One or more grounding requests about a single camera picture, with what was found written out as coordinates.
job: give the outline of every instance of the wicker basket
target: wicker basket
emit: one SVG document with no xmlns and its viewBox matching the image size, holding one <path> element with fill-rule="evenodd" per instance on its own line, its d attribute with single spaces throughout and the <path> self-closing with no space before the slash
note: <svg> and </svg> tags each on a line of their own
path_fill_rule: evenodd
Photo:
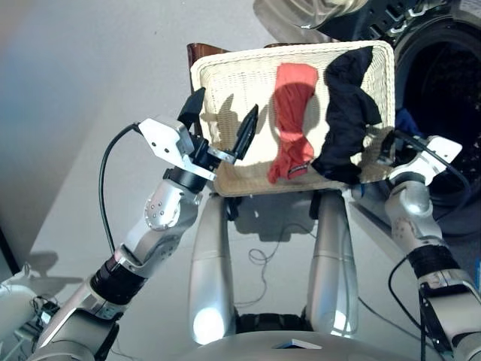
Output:
<svg viewBox="0 0 481 361">
<path fill-rule="evenodd" d="M 329 93 L 322 74 L 342 53 L 366 46 L 373 47 L 373 61 L 365 73 L 362 89 L 377 103 L 383 121 L 368 128 L 365 151 L 353 156 L 352 161 L 362 168 L 361 182 L 384 179 L 390 168 L 377 164 L 376 159 L 380 144 L 395 121 L 392 48 L 384 41 L 293 45 L 206 56 L 192 66 L 194 89 L 206 88 L 201 127 L 214 147 L 232 148 L 242 119 L 254 104 L 259 105 L 253 143 L 243 161 L 221 164 L 214 183 L 216 191 L 223 196 L 246 196 L 343 187 L 344 184 L 323 178 L 311 167 L 300 177 L 280 178 L 275 184 L 268 182 L 267 173 L 279 146 L 272 95 L 281 63 L 306 63 L 318 69 L 316 91 L 304 114 L 304 134 L 316 158 L 329 130 L 325 121 Z"/>
</svg>

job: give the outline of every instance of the red cloth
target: red cloth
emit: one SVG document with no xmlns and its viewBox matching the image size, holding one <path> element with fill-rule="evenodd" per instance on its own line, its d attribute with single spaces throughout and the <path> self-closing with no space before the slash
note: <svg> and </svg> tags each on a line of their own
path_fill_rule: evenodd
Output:
<svg viewBox="0 0 481 361">
<path fill-rule="evenodd" d="M 302 134 L 304 111 L 314 94 L 317 70 L 307 64 L 281 64 L 277 67 L 274 91 L 276 126 L 280 130 L 277 157 L 268 172 L 268 180 L 291 179 L 307 172 L 314 150 Z"/>
</svg>

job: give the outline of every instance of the black cable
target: black cable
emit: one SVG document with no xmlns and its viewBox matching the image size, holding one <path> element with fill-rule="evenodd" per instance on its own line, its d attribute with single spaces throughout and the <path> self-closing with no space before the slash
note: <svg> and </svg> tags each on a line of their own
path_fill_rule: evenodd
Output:
<svg viewBox="0 0 481 361">
<path fill-rule="evenodd" d="M 383 315 L 381 315 L 380 313 L 378 313 L 376 310 L 374 310 L 370 305 L 367 304 L 367 302 L 362 299 L 361 297 L 358 297 L 358 300 L 359 302 L 364 306 L 366 307 L 366 309 L 371 312 L 374 316 L 380 318 L 381 320 L 383 320 L 384 322 L 388 323 L 389 325 L 395 327 L 396 329 L 398 329 L 399 331 L 401 331 L 402 333 L 404 333 L 405 335 L 408 335 L 410 336 L 411 338 L 415 339 L 416 341 L 421 341 L 421 338 L 419 338 L 418 336 L 414 335 L 413 333 L 407 331 L 406 329 L 402 328 L 401 326 L 399 326 L 398 324 L 392 322 L 389 318 L 386 318 L 384 317 Z M 427 347 L 431 348 L 433 351 L 436 352 L 436 354 L 440 357 L 441 360 L 444 361 L 444 357 L 443 355 L 441 355 L 440 353 L 438 353 L 436 351 L 436 349 L 434 348 L 434 346 L 430 345 L 430 344 L 426 344 Z"/>
<path fill-rule="evenodd" d="M 421 320 L 421 361 L 426 361 L 426 323 L 422 314 L 422 295 L 419 292 L 419 319 Z"/>
<path fill-rule="evenodd" d="M 102 157 L 102 162 L 100 165 L 100 173 L 98 175 L 98 203 L 100 204 L 100 215 L 102 217 L 102 222 L 104 224 L 105 235 L 107 236 L 107 242 L 110 248 L 111 253 L 115 251 L 115 245 L 113 244 L 112 233 L 110 232 L 110 226 L 108 225 L 107 220 L 107 213 L 105 211 L 105 200 L 104 200 L 104 177 L 105 177 L 105 168 L 107 166 L 107 159 L 112 151 L 113 146 L 117 143 L 121 137 L 125 134 L 130 132 L 131 130 L 136 131 L 137 133 L 141 133 L 140 129 L 138 128 L 138 123 L 130 124 L 126 126 L 124 129 L 120 131 L 108 144 L 107 148 L 105 149 L 104 156 Z"/>
<path fill-rule="evenodd" d="M 458 169 L 454 168 L 446 160 L 438 156 L 434 151 L 432 151 L 431 149 L 428 149 L 428 147 L 426 147 L 423 143 L 421 143 L 417 139 L 411 137 L 410 135 L 400 130 L 395 130 L 395 135 L 398 138 L 402 139 L 403 141 L 406 141 L 407 143 L 415 147 L 417 150 L 425 151 L 430 156 L 434 157 L 438 162 L 442 163 L 446 167 L 446 169 L 448 169 L 451 173 L 453 173 L 463 183 L 464 193 L 463 193 L 463 197 L 461 198 L 461 201 L 458 203 L 458 205 L 455 208 L 453 208 L 450 211 L 447 211 L 445 214 L 438 217 L 436 221 L 439 222 L 440 220 L 449 216 L 450 214 L 453 214 L 459 211 L 460 209 L 464 208 L 465 205 L 467 204 L 467 201 L 469 201 L 469 198 L 471 197 L 471 185 L 469 184 L 469 181 L 466 179 L 466 177 L 460 171 L 458 171 Z"/>
<path fill-rule="evenodd" d="M 300 229 L 302 229 L 303 231 L 305 231 L 307 234 L 309 234 L 311 237 L 313 237 L 314 239 L 316 239 L 316 236 L 313 235 L 312 233 L 310 233 L 310 231 L 308 229 L 306 229 L 304 226 L 302 226 L 301 224 L 298 224 L 298 223 L 288 223 L 286 224 L 282 230 L 280 231 L 280 234 L 279 234 L 279 238 L 277 239 L 276 241 L 276 247 L 272 250 L 271 254 L 269 254 L 269 256 L 266 256 L 266 254 L 264 253 L 264 251 L 258 249 L 258 248 L 251 248 L 249 250 L 249 253 L 248 253 L 248 257 L 249 257 L 249 261 L 254 264 L 254 265 L 260 265 L 262 266 L 262 269 L 261 269 L 261 281 L 262 281 L 262 284 L 263 284 L 263 289 L 262 289 L 262 292 L 260 294 L 259 297 L 251 300 L 251 301 L 242 301 L 242 302 L 235 302 L 235 307 L 237 308 L 245 308 L 245 307 L 249 307 L 249 306 L 253 306 L 254 304 L 256 304 L 257 302 L 261 301 L 265 294 L 267 293 L 268 291 L 268 282 L 267 280 L 265 279 L 265 272 L 267 271 L 267 267 L 268 267 L 268 263 L 272 260 L 272 258 L 274 257 L 274 255 L 276 254 L 277 250 L 279 249 L 279 246 L 280 246 L 280 242 L 283 238 L 283 235 L 284 235 L 284 232 L 289 228 L 289 227 L 292 227 L 292 226 L 296 226 Z"/>
<path fill-rule="evenodd" d="M 392 289 L 392 276 L 394 276 L 394 273 L 398 270 L 399 267 L 406 261 L 407 257 L 404 257 L 395 267 L 392 269 L 391 273 L 389 274 L 389 279 L 388 279 L 388 288 L 389 292 L 391 293 L 392 297 L 394 300 L 398 303 L 399 307 L 403 312 L 406 314 L 407 318 L 410 319 L 410 321 L 413 323 L 414 326 L 416 326 L 417 329 L 421 330 L 421 325 L 419 325 L 418 321 L 416 321 L 413 317 L 413 315 L 410 314 L 410 312 L 404 307 L 403 302 L 398 298 L 394 290 Z"/>
</svg>

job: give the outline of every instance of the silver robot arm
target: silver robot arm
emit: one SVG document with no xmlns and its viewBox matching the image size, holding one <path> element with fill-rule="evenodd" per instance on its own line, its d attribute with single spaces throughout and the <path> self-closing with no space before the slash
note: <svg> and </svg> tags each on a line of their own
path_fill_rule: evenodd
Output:
<svg viewBox="0 0 481 361">
<path fill-rule="evenodd" d="M 426 147 L 451 162 L 461 146 L 441 137 Z M 429 337 L 440 352 L 457 361 L 481 359 L 481 298 L 469 275 L 453 259 L 432 216 L 426 187 L 446 167 L 426 151 L 395 168 L 386 202 L 392 239 L 407 255 L 418 278 L 420 305 Z"/>
<path fill-rule="evenodd" d="M 256 130 L 257 105 L 244 118 L 232 150 L 221 151 L 189 133 L 203 98 L 204 88 L 192 94 L 178 121 L 139 124 L 154 153 L 175 167 L 165 172 L 125 242 L 54 315 L 30 361 L 105 359 L 119 331 L 118 319 L 195 222 L 201 191 L 215 178 L 214 170 L 221 161 L 234 163 L 245 156 Z"/>
</svg>

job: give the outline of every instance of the black garment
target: black garment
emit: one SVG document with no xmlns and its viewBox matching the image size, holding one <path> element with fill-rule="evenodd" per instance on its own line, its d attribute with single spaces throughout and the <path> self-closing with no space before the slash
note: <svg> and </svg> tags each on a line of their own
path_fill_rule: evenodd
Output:
<svg viewBox="0 0 481 361">
<path fill-rule="evenodd" d="M 371 64 L 372 47 L 350 50 L 337 57 L 325 70 L 329 88 L 325 136 L 321 155 L 312 163 L 322 176 L 348 184 L 359 183 L 361 169 L 350 157 L 362 152 L 367 124 L 378 124 L 381 116 L 376 102 L 361 89 Z"/>
</svg>

